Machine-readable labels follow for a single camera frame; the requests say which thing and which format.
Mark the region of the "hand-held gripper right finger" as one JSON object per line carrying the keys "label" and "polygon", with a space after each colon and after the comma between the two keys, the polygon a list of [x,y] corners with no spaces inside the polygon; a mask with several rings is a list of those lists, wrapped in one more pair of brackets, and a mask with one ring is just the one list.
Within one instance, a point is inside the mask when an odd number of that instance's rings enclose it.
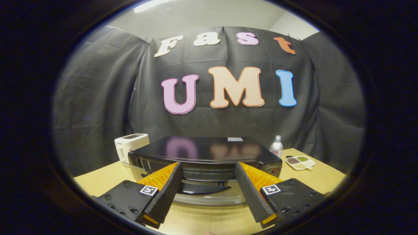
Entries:
{"label": "hand-held gripper right finger", "polygon": [[235,177],[255,222],[262,228],[300,217],[325,198],[300,180],[280,180],[242,162],[235,165]]}

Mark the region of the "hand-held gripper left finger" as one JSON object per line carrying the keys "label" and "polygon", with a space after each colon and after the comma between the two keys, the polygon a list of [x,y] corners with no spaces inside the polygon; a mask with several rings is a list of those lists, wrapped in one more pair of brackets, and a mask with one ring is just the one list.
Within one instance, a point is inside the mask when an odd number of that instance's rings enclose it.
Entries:
{"label": "hand-held gripper left finger", "polygon": [[137,182],[123,180],[92,199],[114,214],[159,228],[164,223],[182,179],[182,164],[175,162]]}

